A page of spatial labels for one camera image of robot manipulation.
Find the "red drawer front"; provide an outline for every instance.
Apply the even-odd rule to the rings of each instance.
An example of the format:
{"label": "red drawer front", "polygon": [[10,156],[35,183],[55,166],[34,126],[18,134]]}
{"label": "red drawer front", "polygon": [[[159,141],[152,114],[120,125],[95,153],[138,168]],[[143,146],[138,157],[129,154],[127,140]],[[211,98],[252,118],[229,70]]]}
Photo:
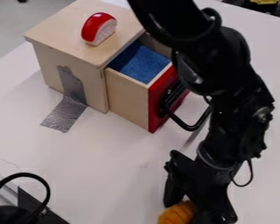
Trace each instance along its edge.
{"label": "red drawer front", "polygon": [[[159,118],[159,98],[162,93],[178,79],[178,75],[171,66],[166,72],[149,88],[149,132],[154,133],[159,126],[165,123],[168,116]],[[171,106],[171,110],[176,110],[185,97],[189,94],[186,90]]]}

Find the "box lid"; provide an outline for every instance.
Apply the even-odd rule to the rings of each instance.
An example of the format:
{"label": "box lid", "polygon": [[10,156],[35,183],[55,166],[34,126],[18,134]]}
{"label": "box lid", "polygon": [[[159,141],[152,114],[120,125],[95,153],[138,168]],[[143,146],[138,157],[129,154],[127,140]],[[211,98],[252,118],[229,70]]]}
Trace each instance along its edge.
{"label": "box lid", "polygon": [[[96,12],[112,15],[117,27],[111,37],[91,46],[82,39],[81,28]],[[24,37],[73,55],[93,67],[104,67],[142,33],[144,28],[132,10],[101,1],[78,0],[30,29]]]}

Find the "orange object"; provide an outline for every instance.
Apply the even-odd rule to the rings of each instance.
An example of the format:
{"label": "orange object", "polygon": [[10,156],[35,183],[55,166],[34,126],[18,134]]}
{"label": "orange object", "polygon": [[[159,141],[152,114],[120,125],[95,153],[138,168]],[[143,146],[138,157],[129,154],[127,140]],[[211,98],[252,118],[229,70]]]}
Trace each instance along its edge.
{"label": "orange object", "polygon": [[195,206],[189,200],[171,206],[158,217],[158,224],[189,224],[195,215]]}

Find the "wooden box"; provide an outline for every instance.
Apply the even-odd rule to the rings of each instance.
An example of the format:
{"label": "wooden box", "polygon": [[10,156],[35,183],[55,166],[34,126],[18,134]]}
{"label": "wooden box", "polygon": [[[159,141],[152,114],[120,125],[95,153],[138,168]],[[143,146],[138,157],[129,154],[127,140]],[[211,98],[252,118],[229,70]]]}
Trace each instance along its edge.
{"label": "wooden box", "polygon": [[[98,46],[81,38],[81,27],[92,14],[107,12],[117,20],[115,33]],[[144,33],[131,10],[100,1],[78,0],[29,30],[25,39],[32,42],[45,83],[63,92],[58,66],[68,67],[83,84],[87,105],[122,116],[154,132],[166,117],[159,117],[159,97],[177,79],[172,63],[148,84],[109,68],[108,64],[136,39],[151,50],[170,58],[171,49]],[[175,109],[185,98],[184,92]]]}

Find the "white table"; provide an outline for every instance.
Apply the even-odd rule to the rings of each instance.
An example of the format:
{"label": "white table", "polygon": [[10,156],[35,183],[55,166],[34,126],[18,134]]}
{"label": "white table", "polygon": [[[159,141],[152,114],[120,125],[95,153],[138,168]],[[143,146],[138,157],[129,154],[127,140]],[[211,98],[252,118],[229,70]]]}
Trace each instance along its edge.
{"label": "white table", "polygon": [[[200,0],[199,6],[215,8],[224,25],[246,37],[253,66],[276,99],[268,149],[255,160],[255,181],[243,189],[231,185],[229,196],[238,223],[280,223],[280,18],[209,0]],[[191,141],[191,134],[173,121],[152,135],[113,113],[88,108],[63,134],[39,126],[62,95],[44,84],[38,70],[28,43],[0,59],[0,173],[41,175],[52,187],[50,208],[74,224],[156,223],[164,210],[163,165],[169,152],[181,150],[194,158],[207,126]],[[178,115],[194,123],[206,106],[190,94]],[[238,176],[245,181],[246,167]],[[15,183],[43,199],[36,182]]]}

